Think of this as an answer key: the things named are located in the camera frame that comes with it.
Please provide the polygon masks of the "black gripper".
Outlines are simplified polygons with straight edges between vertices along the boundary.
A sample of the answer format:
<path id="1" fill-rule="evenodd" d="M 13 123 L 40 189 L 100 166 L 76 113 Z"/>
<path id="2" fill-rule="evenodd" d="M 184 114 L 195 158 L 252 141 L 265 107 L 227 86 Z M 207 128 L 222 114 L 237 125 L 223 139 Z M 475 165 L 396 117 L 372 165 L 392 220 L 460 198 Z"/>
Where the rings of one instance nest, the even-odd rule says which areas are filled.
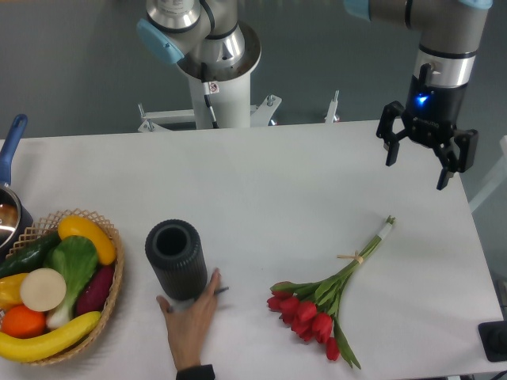
<path id="1" fill-rule="evenodd" d="M 407 136 L 420 145 L 438 148 L 436 155 L 442 169 L 437 190 L 443 190 L 455 173 L 464 173 L 472 167 L 478 131 L 460 130 L 456 126 L 466 89 L 467 84 L 457 87 L 427 85 L 413 76 L 406 107 L 398 101 L 385 105 L 375 133 L 384 142 L 386 166 L 396 163 L 399 142 Z M 400 132 L 394 132 L 394 122 L 401 116 L 404 127 Z"/>

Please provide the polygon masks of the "black sleeved forearm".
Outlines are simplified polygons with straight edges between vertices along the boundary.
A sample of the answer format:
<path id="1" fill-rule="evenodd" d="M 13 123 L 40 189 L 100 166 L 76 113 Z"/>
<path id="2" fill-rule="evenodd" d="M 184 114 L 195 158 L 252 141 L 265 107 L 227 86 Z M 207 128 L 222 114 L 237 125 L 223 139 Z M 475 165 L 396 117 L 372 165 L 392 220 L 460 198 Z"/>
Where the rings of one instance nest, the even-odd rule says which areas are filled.
<path id="1" fill-rule="evenodd" d="M 189 367 L 178 370 L 177 380 L 215 380 L 215 372 L 211 364 Z"/>

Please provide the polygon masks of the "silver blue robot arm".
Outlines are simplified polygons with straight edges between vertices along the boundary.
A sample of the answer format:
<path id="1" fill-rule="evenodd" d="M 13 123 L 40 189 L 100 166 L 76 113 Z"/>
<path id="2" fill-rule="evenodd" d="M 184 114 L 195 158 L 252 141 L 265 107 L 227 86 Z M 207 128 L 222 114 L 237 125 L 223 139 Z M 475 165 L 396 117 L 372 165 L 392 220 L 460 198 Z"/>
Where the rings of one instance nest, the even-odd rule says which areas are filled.
<path id="1" fill-rule="evenodd" d="M 419 31 L 421 39 L 405 103 L 383 108 L 376 134 L 387 165 L 410 139 L 431 149 L 441 164 L 437 188 L 474 162 L 478 132 L 456 121 L 478 52 L 489 1 L 347 1 L 368 21 Z M 146 49 L 188 78 L 199 129 L 251 125 L 250 74 L 261 57 L 256 32 L 238 19 L 235 1 L 149 1 L 136 26 Z"/>

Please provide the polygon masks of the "person's bare hand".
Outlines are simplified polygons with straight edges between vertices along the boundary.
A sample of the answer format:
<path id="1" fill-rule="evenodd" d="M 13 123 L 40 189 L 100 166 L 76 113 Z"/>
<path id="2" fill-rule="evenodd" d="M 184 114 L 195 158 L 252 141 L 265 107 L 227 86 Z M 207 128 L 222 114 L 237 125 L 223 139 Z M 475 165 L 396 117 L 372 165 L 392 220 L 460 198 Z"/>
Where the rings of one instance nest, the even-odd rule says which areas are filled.
<path id="1" fill-rule="evenodd" d="M 200 297 L 187 309 L 175 311 L 158 295 L 156 301 L 166 321 L 167 340 L 177 371 L 201 365 L 201 352 L 218 305 L 215 291 L 221 284 L 218 268 Z"/>

